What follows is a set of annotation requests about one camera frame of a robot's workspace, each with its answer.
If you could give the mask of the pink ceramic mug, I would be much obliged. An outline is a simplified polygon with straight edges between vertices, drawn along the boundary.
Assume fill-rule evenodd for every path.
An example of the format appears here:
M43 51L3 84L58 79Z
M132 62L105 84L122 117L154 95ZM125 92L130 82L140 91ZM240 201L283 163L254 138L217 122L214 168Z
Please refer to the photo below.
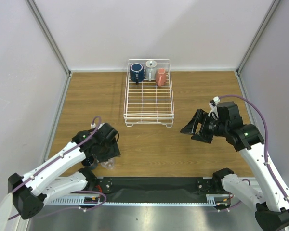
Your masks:
M163 86L165 85L166 80L167 80L166 70L163 68L158 69L156 74L156 85L159 87Z

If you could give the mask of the light grey flared mug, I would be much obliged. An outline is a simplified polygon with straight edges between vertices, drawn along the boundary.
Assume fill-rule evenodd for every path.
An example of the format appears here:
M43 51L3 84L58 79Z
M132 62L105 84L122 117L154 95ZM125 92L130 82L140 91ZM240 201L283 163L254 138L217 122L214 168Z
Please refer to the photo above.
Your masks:
M156 72L157 72L157 62L155 60L148 60L145 63L145 78L148 81L155 80Z

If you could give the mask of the large dark blue mug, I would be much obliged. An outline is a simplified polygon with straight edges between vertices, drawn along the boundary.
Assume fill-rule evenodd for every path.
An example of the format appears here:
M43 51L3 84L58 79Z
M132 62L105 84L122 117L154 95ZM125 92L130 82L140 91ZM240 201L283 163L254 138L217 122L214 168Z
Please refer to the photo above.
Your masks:
M132 82L138 85L145 78L144 67L140 63L133 63L130 66L130 77Z

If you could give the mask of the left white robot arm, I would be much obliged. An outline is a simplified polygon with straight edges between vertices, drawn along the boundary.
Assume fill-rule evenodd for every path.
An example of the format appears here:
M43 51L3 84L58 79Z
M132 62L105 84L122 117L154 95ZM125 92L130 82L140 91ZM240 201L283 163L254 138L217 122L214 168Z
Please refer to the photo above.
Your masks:
M32 218L52 200L70 193L97 190L101 194L91 165L119 157L118 139L119 132L110 124L92 124L42 165L22 176L12 174L8 192L13 195L18 216Z

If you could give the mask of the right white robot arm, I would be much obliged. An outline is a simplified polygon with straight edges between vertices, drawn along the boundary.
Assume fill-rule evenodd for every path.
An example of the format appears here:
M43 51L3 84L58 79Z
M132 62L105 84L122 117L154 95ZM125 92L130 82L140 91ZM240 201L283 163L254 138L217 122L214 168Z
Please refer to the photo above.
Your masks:
M247 185L232 170L213 173L212 188L217 193L233 194L254 212L264 231L279 231L289 226L289 187L281 178L268 154L265 138L253 124L244 124L234 102L210 101L210 112L197 109L192 119L181 129L191 139L211 143L213 137L224 137L244 158L261 190Z

